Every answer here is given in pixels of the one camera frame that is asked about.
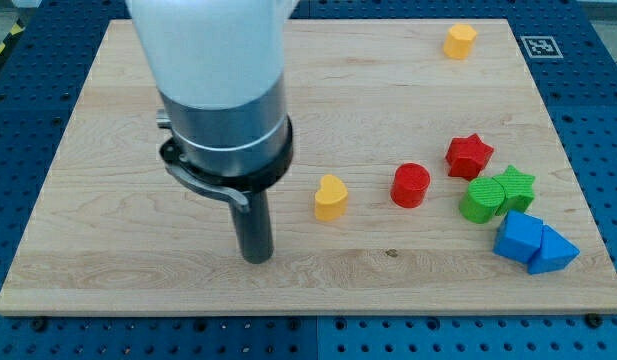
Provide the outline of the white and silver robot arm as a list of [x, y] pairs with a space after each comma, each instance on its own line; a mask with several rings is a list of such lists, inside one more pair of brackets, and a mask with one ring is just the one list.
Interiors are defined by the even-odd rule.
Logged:
[[203, 171], [259, 170], [289, 137], [283, 29], [298, 0], [127, 0], [172, 135]]

